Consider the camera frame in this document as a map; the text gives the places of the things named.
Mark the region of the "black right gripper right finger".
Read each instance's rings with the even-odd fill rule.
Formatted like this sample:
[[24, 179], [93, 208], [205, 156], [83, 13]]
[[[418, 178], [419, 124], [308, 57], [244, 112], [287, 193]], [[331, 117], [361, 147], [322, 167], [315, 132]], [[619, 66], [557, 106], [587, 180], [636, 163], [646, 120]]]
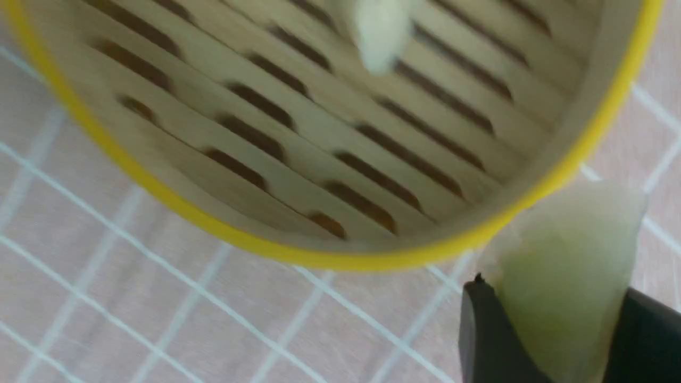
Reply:
[[679, 382], [679, 312], [628, 288], [604, 381]]

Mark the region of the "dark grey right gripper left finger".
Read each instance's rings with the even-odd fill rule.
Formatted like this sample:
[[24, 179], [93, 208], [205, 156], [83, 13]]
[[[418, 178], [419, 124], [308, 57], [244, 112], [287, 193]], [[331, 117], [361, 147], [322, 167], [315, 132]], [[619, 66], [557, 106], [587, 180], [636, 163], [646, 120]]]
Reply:
[[463, 286], [459, 355], [464, 382], [550, 382], [481, 273]]

